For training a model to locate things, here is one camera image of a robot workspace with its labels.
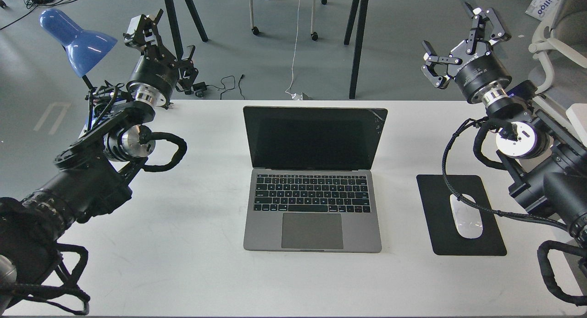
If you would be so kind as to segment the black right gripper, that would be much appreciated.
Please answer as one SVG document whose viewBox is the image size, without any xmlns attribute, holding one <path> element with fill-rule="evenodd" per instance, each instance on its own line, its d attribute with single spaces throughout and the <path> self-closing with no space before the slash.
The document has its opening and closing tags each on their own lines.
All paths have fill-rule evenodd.
<svg viewBox="0 0 587 318">
<path fill-rule="evenodd" d="M 466 1 L 463 4 L 472 19 L 468 37 L 453 48 L 452 56 L 438 56 L 432 45 L 422 40 L 425 53 L 421 71 L 432 86 L 440 90 L 444 90 L 453 78 L 467 102 L 476 104 L 481 101 L 478 91 L 493 82 L 507 88 L 512 81 L 511 74 L 493 53 L 493 46 L 507 42 L 511 34 L 493 8 L 483 11 Z M 447 66 L 447 69 L 452 66 L 452 75 L 448 70 L 439 74 L 437 66 Z"/>
</svg>

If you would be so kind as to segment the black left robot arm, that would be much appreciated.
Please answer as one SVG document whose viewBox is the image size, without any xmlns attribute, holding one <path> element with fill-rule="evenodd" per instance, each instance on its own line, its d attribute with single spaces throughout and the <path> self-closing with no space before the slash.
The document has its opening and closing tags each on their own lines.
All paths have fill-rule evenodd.
<svg viewBox="0 0 587 318">
<path fill-rule="evenodd" d="M 58 242 L 75 222 L 111 214 L 130 200 L 141 171 L 165 172 L 187 152 L 186 142 L 145 124 L 155 107 L 167 109 L 173 90 L 189 91 L 198 70 L 192 55 L 177 58 L 163 44 L 156 16 L 130 21 L 124 44 L 140 51 L 128 83 L 96 87 L 87 73 L 115 46 L 107 34 L 84 30 L 63 11 L 42 12 L 40 25 L 67 53 L 89 88 L 89 115 L 80 138 L 57 155 L 59 173 L 22 200 L 1 199 L 1 310 L 20 301 L 42 302 L 75 315 L 89 312 L 78 282 L 88 263 L 85 247 Z"/>
</svg>

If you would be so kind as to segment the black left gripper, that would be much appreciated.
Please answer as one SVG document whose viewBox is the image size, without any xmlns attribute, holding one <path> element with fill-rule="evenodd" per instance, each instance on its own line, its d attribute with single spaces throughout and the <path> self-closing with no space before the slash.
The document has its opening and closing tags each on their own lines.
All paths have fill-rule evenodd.
<svg viewBox="0 0 587 318">
<path fill-rule="evenodd" d="M 158 27 L 163 13 L 160 9 L 156 16 L 142 14 L 132 18 L 123 38 L 127 47 L 142 55 L 126 84 L 127 91 L 135 100 L 168 109 L 175 86 L 178 92 L 193 93 L 199 70 L 193 61 L 196 46 L 188 46 L 188 57 L 180 60 L 164 46 Z M 178 71 L 166 65 L 177 65 Z"/>
</svg>

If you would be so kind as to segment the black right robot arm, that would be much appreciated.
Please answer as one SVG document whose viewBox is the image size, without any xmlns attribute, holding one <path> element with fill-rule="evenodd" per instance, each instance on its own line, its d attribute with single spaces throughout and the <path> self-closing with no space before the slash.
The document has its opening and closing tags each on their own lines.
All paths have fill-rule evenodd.
<svg viewBox="0 0 587 318">
<path fill-rule="evenodd" d="M 453 81 L 470 104 L 482 103 L 486 117 L 469 118 L 457 128 L 442 156 L 442 175 L 458 201 L 480 211 L 506 218 L 549 225 L 568 232 L 570 245 L 545 241 L 537 249 L 537 260 L 547 290 L 561 301 L 585 306 L 585 296 L 565 293 L 556 283 L 549 261 L 550 251 L 579 258 L 586 272 L 586 147 L 565 126 L 533 103 L 535 85 L 526 80 L 507 90 L 512 77 L 495 56 L 493 47 L 511 38 L 492 9 L 474 9 L 464 3 L 472 24 L 468 36 L 447 56 L 438 55 L 423 41 L 423 74 L 435 88 L 445 89 Z M 469 128 L 478 128 L 472 144 L 474 156 L 492 169 L 505 170 L 513 183 L 509 195 L 524 214 L 497 211 L 474 203 L 449 182 L 446 164 L 456 138 Z"/>
</svg>

